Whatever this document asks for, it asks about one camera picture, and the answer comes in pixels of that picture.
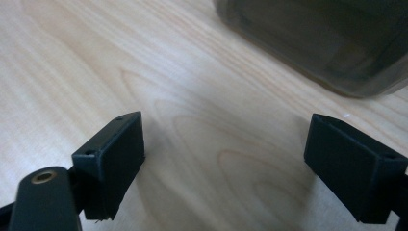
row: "clamp jaw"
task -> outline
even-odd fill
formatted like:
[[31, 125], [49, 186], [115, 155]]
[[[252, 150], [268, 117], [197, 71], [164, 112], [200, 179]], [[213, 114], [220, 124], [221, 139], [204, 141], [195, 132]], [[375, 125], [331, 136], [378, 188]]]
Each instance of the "clamp jaw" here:
[[141, 113], [112, 120], [72, 154], [73, 167], [26, 176], [14, 204], [0, 209], [0, 230], [82, 230], [87, 219], [114, 219], [144, 161]]

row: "wooden table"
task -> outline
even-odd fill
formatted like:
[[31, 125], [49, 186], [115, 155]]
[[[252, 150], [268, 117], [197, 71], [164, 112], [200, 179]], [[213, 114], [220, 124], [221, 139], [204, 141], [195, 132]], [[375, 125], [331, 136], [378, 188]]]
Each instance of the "wooden table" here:
[[408, 89], [326, 90], [224, 26], [211, 0], [2, 1], [0, 206], [112, 118], [142, 111], [146, 162], [85, 230], [394, 230], [357, 223], [304, 164], [312, 113], [407, 154]]

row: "light wood surface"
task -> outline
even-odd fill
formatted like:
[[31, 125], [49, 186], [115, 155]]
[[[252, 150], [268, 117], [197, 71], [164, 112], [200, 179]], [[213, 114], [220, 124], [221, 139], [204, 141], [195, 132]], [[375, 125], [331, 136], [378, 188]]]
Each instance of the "light wood surface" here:
[[394, 230], [357, 223], [304, 164], [312, 113], [408, 150], [408, 89], [330, 92], [225, 27], [211, 0], [0, 2], [0, 206], [116, 116], [146, 162], [84, 230]]

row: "dark container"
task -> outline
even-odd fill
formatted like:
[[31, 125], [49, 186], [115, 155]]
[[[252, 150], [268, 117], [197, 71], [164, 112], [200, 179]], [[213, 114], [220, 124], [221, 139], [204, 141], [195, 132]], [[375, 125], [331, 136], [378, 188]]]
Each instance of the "dark container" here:
[[408, 0], [216, 0], [235, 30], [355, 97], [408, 84]]

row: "black plastic block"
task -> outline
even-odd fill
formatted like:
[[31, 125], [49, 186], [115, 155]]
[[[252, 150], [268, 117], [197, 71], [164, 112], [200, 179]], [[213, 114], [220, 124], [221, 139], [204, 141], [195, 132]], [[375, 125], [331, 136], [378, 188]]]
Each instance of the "black plastic block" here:
[[304, 157], [358, 221], [387, 221], [407, 158], [325, 115], [313, 115]]
[[141, 113], [122, 115], [72, 154], [87, 219], [114, 218], [144, 161]]

